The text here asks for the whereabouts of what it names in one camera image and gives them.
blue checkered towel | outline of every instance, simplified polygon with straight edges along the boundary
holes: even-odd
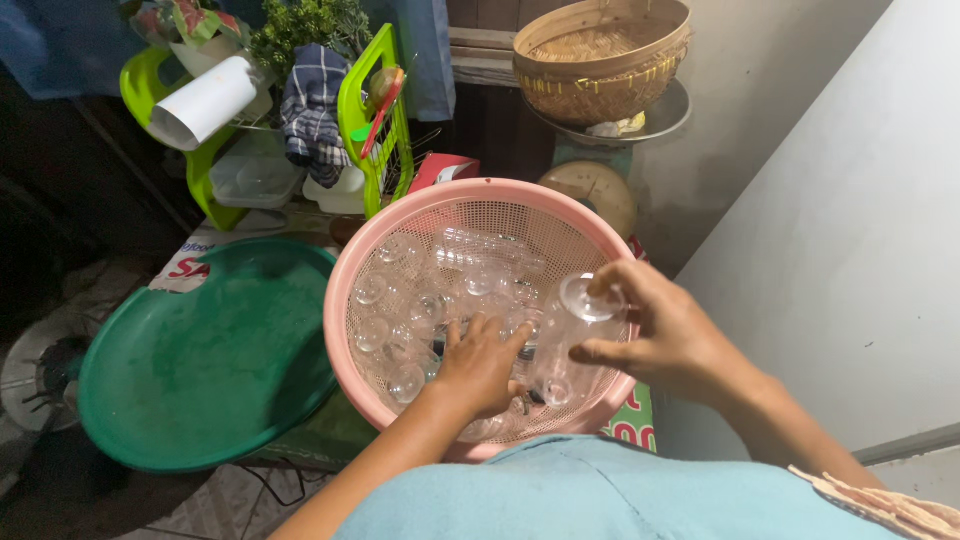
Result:
[[[297,64],[287,78],[280,116],[287,159],[309,167],[323,187],[333,187],[340,169],[350,164],[337,126],[337,94],[349,71],[344,57],[310,43],[297,47]]]

hand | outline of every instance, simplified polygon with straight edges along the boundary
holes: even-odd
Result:
[[[588,339],[570,350],[586,364],[618,369],[673,395],[720,406],[750,392],[761,375],[720,332],[688,292],[643,261],[620,260],[593,278],[588,293],[602,296],[618,284],[632,305],[627,320],[640,339],[613,343]]]
[[[503,319],[487,320],[483,313],[470,319],[463,340],[459,321],[447,326],[444,362],[430,384],[446,387],[458,404],[468,408],[471,419],[492,418],[527,391],[519,382],[510,380],[510,373],[533,326],[520,325],[506,341],[500,340],[502,329]]]

right hand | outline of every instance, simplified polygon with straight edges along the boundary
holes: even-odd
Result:
[[[718,407],[750,391],[760,372],[710,321],[683,288],[647,262],[619,260],[597,272],[591,296],[618,284],[640,326],[640,338],[627,343],[588,339],[570,349],[585,364],[605,365],[677,397]]]

tiled floor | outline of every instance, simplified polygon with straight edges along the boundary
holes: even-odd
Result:
[[[267,479],[285,502],[300,496],[297,473],[254,469]],[[240,467],[225,465],[174,513],[116,540],[263,540],[320,491],[333,476],[305,473],[307,499],[281,506],[256,477]]]

green plastic tray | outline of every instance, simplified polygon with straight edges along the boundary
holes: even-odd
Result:
[[[204,284],[183,294],[140,289],[84,359],[84,428],[134,469],[196,471],[254,452],[337,384],[323,333],[333,256],[252,238],[199,261],[210,265]]]

